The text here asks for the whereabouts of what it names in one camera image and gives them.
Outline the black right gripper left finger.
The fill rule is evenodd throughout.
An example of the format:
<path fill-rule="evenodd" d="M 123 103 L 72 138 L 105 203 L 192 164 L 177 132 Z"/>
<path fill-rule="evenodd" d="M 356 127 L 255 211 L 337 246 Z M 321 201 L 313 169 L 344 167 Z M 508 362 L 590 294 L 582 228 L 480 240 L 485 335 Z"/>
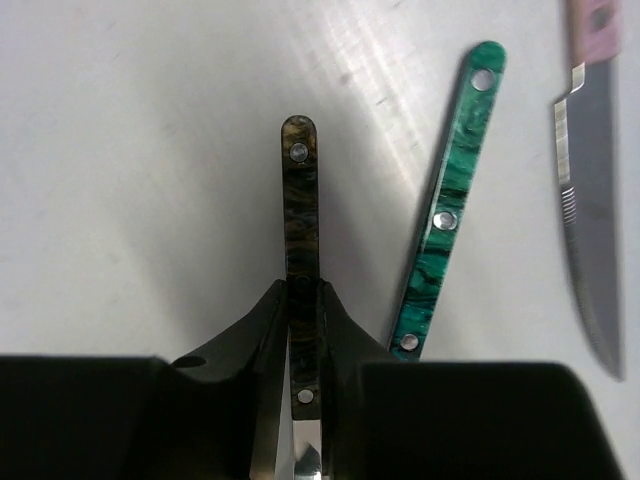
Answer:
<path fill-rule="evenodd" d="M 286 285 L 173 362 L 5 356 L 5 479 L 247 479 L 275 462 Z"/>

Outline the green handled fork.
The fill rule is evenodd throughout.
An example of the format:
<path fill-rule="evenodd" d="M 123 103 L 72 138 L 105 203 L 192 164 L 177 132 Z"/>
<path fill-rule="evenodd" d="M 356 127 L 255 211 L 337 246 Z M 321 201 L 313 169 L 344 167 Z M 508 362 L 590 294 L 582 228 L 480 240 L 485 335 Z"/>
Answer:
<path fill-rule="evenodd" d="M 461 63 L 389 338 L 389 352 L 401 361 L 418 361 L 425 346 L 506 62 L 503 45 L 488 40 Z"/>

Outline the dark handled fork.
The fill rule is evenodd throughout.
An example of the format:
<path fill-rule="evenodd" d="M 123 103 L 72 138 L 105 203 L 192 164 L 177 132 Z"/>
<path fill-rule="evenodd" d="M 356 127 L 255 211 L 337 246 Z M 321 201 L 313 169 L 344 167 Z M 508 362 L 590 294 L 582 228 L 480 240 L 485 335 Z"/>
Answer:
<path fill-rule="evenodd" d="M 290 400 L 295 479 L 321 479 L 318 323 L 319 200 L 317 131 L 304 115 L 281 128 Z"/>

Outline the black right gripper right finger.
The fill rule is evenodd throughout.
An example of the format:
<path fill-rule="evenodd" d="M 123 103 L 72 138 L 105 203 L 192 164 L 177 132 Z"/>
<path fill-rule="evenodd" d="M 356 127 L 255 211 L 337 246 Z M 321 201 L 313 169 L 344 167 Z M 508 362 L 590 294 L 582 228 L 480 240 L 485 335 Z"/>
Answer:
<path fill-rule="evenodd" d="M 553 362 L 406 362 L 317 291 L 333 479 L 618 479 L 584 385 Z"/>

